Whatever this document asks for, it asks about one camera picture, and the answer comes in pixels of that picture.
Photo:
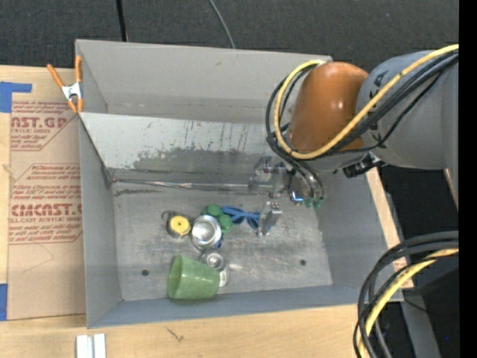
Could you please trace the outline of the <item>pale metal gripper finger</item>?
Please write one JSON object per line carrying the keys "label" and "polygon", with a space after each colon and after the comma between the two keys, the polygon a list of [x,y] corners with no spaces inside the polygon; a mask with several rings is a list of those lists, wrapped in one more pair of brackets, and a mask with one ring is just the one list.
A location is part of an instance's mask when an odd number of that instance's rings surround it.
{"label": "pale metal gripper finger", "polygon": [[253,192],[270,192],[273,188],[272,156],[262,156],[253,167],[248,189]]}
{"label": "pale metal gripper finger", "polygon": [[282,215],[282,209],[278,201],[267,201],[259,215],[257,233],[266,236],[271,228],[277,223]]}

